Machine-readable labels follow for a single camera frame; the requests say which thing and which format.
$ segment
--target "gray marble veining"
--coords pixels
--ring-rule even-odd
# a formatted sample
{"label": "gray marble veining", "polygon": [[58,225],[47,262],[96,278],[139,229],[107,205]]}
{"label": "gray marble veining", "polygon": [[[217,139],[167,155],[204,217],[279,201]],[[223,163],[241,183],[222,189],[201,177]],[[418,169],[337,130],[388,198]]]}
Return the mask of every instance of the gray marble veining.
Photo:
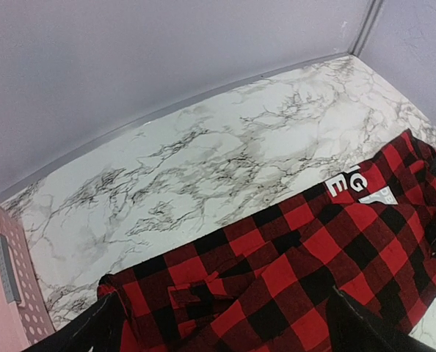
{"label": "gray marble veining", "polygon": [[[262,79],[150,122],[4,203],[56,327],[99,278],[262,210],[436,128],[353,56]],[[436,346],[436,300],[413,336]]]}

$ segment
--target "basket handle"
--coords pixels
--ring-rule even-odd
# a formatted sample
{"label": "basket handle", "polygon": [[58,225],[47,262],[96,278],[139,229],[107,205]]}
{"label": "basket handle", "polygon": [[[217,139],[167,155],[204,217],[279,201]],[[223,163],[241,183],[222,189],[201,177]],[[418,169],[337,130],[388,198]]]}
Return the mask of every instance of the basket handle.
{"label": "basket handle", "polygon": [[15,301],[18,306],[25,307],[26,300],[21,294],[21,283],[15,270],[12,248],[8,244],[6,236],[0,235],[0,277],[6,302],[9,304]]}

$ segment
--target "metal trim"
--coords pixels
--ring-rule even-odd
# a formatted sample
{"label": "metal trim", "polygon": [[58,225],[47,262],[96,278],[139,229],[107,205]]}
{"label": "metal trim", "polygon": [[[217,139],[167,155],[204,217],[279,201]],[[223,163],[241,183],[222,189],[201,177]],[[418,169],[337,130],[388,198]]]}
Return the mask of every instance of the metal trim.
{"label": "metal trim", "polygon": [[385,0],[371,0],[370,5],[368,6],[368,12],[366,13],[365,19],[363,20],[360,28],[360,33],[357,39],[354,41],[352,47],[349,49],[349,53],[351,55],[360,57],[384,2]]}
{"label": "metal trim", "polygon": [[72,150],[71,152],[61,156],[60,158],[57,158],[56,160],[52,161],[51,163],[45,165],[41,169],[37,170],[30,176],[25,177],[23,180],[17,182],[13,186],[10,186],[6,190],[2,191],[0,193],[0,202],[3,202],[4,200],[14,196],[18,192],[24,190],[27,186],[30,186],[31,184],[37,182],[38,180],[43,179],[44,177],[47,177],[49,174],[54,172],[55,170],[59,169],[60,167],[70,163],[71,161],[83,156],[84,154],[87,154],[88,152],[94,150],[97,147],[100,147],[102,144],[106,144],[107,142],[110,142],[111,140],[121,136],[125,132],[131,131],[135,128],[138,128],[145,123],[157,120],[161,117],[164,117],[168,114],[172,114],[173,112],[176,112],[177,110],[184,109],[188,106],[191,106],[193,104],[199,103],[202,100],[214,97],[215,95],[222,94],[224,92],[227,92],[231,89],[244,86],[245,84],[250,84],[253,82],[256,82],[262,78],[268,78],[271,76],[275,76],[279,73],[288,72],[291,70],[296,70],[298,68],[312,65],[318,62],[324,62],[332,59],[337,59],[342,56],[346,56],[348,53],[342,53],[342,54],[333,54],[329,56],[323,56],[319,57],[317,59],[312,59],[304,62],[300,62],[295,65],[286,66],[283,68],[279,68],[276,70],[272,70],[266,73],[262,73],[260,75],[256,75],[253,77],[245,78],[230,84],[226,84],[224,86],[209,90],[207,92],[201,93],[199,95],[195,95],[194,97],[188,98],[186,100],[182,100],[178,103],[174,103],[170,106],[167,106],[163,109],[159,109],[158,111],[155,111],[151,114],[147,114],[145,116],[142,116],[138,119],[135,119],[131,122],[128,122],[127,124],[114,129],[113,131],[110,131],[103,136],[99,136],[92,141],[83,144],[82,146],[76,148],[75,150]]}

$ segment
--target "red and black plaid shirt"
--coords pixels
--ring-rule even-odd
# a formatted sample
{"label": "red and black plaid shirt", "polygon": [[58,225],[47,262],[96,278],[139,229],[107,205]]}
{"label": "red and black plaid shirt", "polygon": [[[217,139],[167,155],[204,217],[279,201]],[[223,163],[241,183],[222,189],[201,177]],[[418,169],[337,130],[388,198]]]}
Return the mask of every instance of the red and black plaid shirt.
{"label": "red and black plaid shirt", "polygon": [[[334,285],[409,332],[436,296],[435,158],[406,131],[331,183],[104,276],[122,351],[330,351]],[[397,205],[358,202],[386,186]]]}

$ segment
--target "buffalo check flannel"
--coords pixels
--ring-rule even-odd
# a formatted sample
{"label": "buffalo check flannel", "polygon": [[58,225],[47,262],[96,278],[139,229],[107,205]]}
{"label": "buffalo check flannel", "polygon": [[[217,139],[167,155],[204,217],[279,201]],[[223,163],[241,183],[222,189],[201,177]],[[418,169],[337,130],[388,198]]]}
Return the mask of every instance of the buffalo check flannel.
{"label": "buffalo check flannel", "polygon": [[[325,183],[104,276],[121,351],[330,351],[331,287],[409,332],[436,296],[436,151],[405,131]],[[362,204],[389,190],[388,204]]]}

